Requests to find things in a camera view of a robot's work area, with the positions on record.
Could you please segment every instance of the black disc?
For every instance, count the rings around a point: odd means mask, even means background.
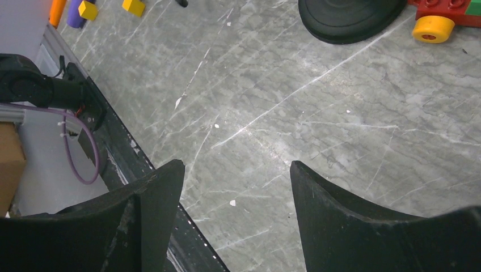
[[[307,30],[321,41],[351,44],[381,32],[406,3],[406,0],[299,0],[299,13]]]

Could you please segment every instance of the brown box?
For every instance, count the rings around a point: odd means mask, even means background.
[[[26,164],[14,124],[0,122],[0,217],[9,210]]]

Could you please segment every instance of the small yellow cube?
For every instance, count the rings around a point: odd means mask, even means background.
[[[80,17],[93,21],[97,17],[99,11],[94,4],[82,1],[80,6],[78,6],[78,13],[80,14]]]
[[[122,7],[124,10],[140,17],[144,13],[145,4],[140,2],[140,0],[124,0]]]

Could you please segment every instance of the green block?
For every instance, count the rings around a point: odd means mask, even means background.
[[[466,15],[481,16],[481,0],[471,0],[469,7],[465,12]]]

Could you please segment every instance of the gray marble tabletop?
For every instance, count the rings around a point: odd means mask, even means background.
[[[407,8],[353,45],[318,41],[297,0],[98,0],[58,30],[231,271],[305,271],[289,178],[301,160],[405,213],[481,204],[481,29],[438,45]]]

